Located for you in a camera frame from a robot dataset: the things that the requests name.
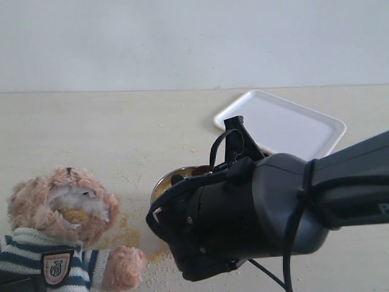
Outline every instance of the badge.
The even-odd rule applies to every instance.
[[[42,255],[42,275],[47,287],[58,288],[68,277],[74,251],[47,252]]]

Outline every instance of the striped sweater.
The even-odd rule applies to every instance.
[[[0,237],[0,273],[10,276],[41,274],[43,254],[69,250],[74,251],[69,275],[59,288],[48,288],[47,291],[99,290],[109,250],[85,250],[82,242],[72,246],[59,245],[35,229],[18,228],[12,235]]]

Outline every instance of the white plastic tray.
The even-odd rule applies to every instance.
[[[213,122],[225,130],[224,120],[234,116],[243,116],[245,128],[264,151],[306,161],[329,155],[346,132],[341,120],[260,90],[245,93]]]

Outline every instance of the teddy bear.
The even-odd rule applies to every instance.
[[[0,274],[41,275],[46,291],[126,291],[138,286],[145,253],[91,245],[120,214],[118,201],[83,169],[58,167],[18,183],[9,198],[11,235],[0,239]]]

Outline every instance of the wall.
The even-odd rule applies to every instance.
[[[388,1],[2,0],[0,91],[389,83]]]

